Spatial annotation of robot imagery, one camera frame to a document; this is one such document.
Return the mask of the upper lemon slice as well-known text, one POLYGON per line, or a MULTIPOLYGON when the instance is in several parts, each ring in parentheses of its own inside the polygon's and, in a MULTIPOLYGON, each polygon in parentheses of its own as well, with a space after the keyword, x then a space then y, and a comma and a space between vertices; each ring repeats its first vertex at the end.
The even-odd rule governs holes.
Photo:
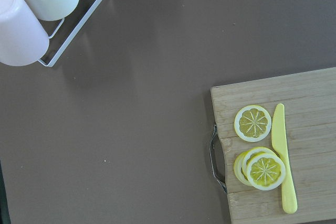
POLYGON ((254 147, 237 156, 234 174, 246 186, 259 190, 273 190, 286 177, 283 161, 266 147, 254 147))

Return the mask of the bamboo cutting board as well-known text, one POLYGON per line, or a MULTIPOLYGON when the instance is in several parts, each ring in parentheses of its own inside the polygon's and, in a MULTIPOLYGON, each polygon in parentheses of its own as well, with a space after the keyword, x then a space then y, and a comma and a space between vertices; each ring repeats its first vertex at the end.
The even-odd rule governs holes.
POLYGON ((232 223, 335 223, 335 69, 321 69, 211 88, 213 111, 225 159, 232 223), (237 112, 250 104, 273 113, 285 107, 290 167, 298 209, 287 214, 281 189, 261 191, 234 175, 236 157, 253 147, 271 148, 271 138, 248 143, 234 130, 237 112))

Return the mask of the lemon slice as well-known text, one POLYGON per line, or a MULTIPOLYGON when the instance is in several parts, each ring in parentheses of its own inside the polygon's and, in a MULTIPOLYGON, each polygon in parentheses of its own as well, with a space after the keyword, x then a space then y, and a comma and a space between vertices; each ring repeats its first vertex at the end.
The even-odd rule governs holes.
POLYGON ((272 125, 269 112, 259 105, 248 105, 240 109, 234 119, 234 130, 246 142, 265 139, 272 125))
POLYGON ((237 156, 234 174, 246 186, 259 190, 273 190, 286 177, 283 161, 266 147, 254 147, 237 156))

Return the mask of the pink cup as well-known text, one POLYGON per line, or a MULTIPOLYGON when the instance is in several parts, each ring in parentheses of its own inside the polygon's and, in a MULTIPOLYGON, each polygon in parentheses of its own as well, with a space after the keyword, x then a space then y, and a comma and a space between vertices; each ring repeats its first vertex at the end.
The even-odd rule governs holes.
POLYGON ((48 34, 25 0, 1 0, 1 63, 32 64, 48 47, 48 34))

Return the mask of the yellow plastic knife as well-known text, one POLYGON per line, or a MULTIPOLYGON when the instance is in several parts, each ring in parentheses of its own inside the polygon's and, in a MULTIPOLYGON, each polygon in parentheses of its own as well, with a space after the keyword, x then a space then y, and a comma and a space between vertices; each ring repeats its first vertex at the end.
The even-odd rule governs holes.
POLYGON ((281 184, 282 207, 285 213, 294 214, 298 209, 298 203, 289 162, 285 106, 282 103, 276 105, 272 118, 271 144, 286 169, 286 175, 281 184))

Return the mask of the lower lemon slice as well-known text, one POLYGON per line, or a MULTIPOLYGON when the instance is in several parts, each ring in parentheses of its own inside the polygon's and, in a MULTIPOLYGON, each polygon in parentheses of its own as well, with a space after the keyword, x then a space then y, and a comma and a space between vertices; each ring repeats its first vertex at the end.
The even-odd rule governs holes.
POLYGON ((246 142, 265 139, 272 125, 269 112, 259 105, 248 105, 240 109, 234 119, 234 130, 246 142))

